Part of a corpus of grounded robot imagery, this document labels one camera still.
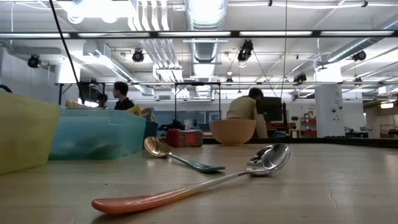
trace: serving spoon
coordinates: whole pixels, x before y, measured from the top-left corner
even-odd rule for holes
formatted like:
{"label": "serving spoon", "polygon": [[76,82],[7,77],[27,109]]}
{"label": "serving spoon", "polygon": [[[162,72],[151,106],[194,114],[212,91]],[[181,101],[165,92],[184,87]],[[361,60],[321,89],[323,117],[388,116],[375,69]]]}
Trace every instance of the serving spoon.
{"label": "serving spoon", "polygon": [[246,164],[246,171],[226,175],[214,180],[200,184],[169,190],[162,193],[124,198],[100,198],[91,203],[93,208],[108,214],[128,213],[147,210],[168,203],[181,200],[185,197],[198,193],[209,187],[226,182],[233,178],[250,175],[269,175],[282,168],[290,157],[290,149],[286,144],[275,144],[267,146],[256,152]]}
{"label": "serving spoon", "polygon": [[199,162],[194,162],[194,161],[190,161],[188,159],[178,157],[178,156],[172,154],[172,150],[166,142],[163,142],[162,140],[160,140],[157,137],[145,138],[144,148],[147,152],[149,152],[151,155],[153,155],[155,157],[174,158],[199,172],[215,172],[218,170],[225,169],[225,167],[212,167],[212,166],[201,164]]}

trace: yellow bowl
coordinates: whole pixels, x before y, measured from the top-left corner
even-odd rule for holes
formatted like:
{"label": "yellow bowl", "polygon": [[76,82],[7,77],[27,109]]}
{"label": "yellow bowl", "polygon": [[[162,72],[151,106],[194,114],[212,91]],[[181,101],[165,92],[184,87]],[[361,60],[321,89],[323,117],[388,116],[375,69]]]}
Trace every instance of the yellow bowl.
{"label": "yellow bowl", "polygon": [[244,144],[256,130],[256,121],[246,119],[216,120],[209,125],[213,137],[224,145]]}

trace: red box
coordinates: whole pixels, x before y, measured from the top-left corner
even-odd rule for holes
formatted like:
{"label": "red box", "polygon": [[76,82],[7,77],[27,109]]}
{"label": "red box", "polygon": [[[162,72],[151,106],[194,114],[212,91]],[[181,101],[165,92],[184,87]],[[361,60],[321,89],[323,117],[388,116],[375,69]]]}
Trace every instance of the red box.
{"label": "red box", "polygon": [[166,142],[173,147],[201,146],[203,144],[203,132],[202,130],[169,129],[166,134]]}

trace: teal plastic bin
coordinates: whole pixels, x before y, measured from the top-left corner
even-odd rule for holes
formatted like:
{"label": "teal plastic bin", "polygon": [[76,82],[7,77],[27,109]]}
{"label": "teal plastic bin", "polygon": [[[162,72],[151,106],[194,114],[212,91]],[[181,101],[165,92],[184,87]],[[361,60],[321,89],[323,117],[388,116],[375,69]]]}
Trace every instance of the teal plastic bin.
{"label": "teal plastic bin", "polygon": [[144,141],[147,137],[156,137],[157,136],[157,128],[158,124],[152,121],[146,122],[145,132],[144,132]]}
{"label": "teal plastic bin", "polygon": [[115,159],[142,150],[146,119],[118,110],[61,110],[49,159]]}

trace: table surface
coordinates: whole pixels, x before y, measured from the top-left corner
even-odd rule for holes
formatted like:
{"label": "table surface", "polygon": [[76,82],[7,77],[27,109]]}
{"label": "table surface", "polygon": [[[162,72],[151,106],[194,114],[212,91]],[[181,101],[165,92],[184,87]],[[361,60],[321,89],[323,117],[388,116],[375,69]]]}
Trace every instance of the table surface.
{"label": "table surface", "polygon": [[225,172],[202,174],[145,151],[112,161],[50,161],[0,176],[1,223],[398,223],[398,151],[291,144],[286,166],[245,175],[172,204],[128,215],[91,207],[103,197],[145,195],[241,171],[264,145],[174,149]]}

